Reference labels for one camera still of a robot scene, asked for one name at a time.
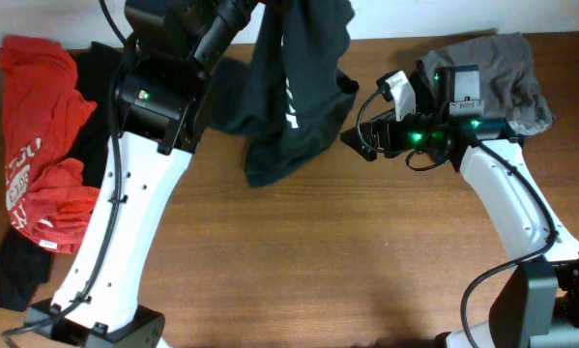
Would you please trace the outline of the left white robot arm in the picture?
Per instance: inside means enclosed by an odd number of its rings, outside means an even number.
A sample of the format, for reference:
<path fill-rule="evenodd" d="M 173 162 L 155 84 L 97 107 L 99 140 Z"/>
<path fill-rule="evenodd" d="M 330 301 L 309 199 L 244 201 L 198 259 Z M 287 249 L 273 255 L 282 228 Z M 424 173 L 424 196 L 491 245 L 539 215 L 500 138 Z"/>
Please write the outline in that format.
<path fill-rule="evenodd" d="M 107 96 L 110 138 L 84 240 L 54 296 L 22 331 L 73 347 L 162 347 L 164 315 L 138 301 L 166 204 L 207 127 L 212 71 L 254 3 L 129 1 L 131 26 Z"/>

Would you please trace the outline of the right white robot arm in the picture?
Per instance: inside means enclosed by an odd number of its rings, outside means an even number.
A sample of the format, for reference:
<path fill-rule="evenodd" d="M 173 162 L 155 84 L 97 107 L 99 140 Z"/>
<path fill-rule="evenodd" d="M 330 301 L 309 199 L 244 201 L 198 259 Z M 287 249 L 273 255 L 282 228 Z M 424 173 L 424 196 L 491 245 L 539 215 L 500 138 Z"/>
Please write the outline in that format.
<path fill-rule="evenodd" d="M 437 347 L 579 347 L 579 241 L 554 213 L 509 123 L 489 118 L 475 65 L 435 72 L 437 98 L 415 75 L 380 77 L 376 95 L 391 109 L 358 119 L 341 136 L 365 160 L 428 155 L 450 164 L 479 197 L 501 239 L 509 279 L 486 321 L 440 333 Z"/>

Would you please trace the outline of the dark green Nike t-shirt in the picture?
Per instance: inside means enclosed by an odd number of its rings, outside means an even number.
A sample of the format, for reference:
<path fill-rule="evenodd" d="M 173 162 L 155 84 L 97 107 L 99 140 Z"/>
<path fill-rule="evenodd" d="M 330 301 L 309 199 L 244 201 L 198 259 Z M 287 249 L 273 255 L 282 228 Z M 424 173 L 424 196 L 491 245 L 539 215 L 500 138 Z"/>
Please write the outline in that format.
<path fill-rule="evenodd" d="M 248 137 L 251 187 L 289 176 L 338 137 L 360 89 L 338 66 L 354 15 L 348 0 L 268 1 L 250 62 L 218 63 L 210 125 Z"/>

